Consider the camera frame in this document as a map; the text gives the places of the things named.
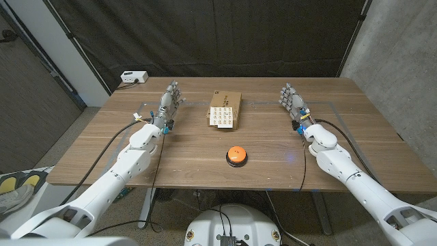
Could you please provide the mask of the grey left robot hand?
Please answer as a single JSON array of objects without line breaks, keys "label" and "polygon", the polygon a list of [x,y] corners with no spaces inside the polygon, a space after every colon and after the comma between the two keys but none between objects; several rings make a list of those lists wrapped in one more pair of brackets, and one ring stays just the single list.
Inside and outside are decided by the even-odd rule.
[{"label": "grey left robot hand", "polygon": [[157,126],[165,135],[173,130],[174,117],[178,107],[186,100],[182,98],[181,95],[182,91],[178,82],[173,80],[161,96],[158,110],[152,116],[152,124]]}]

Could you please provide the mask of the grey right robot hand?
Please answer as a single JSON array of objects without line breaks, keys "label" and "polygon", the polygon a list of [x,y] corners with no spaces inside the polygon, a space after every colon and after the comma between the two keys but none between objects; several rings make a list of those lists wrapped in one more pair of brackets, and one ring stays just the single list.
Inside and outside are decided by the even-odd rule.
[{"label": "grey right robot hand", "polygon": [[303,135],[306,129],[314,124],[306,102],[289,83],[286,83],[286,86],[281,90],[279,104],[289,113],[292,119],[292,128],[299,135]]}]

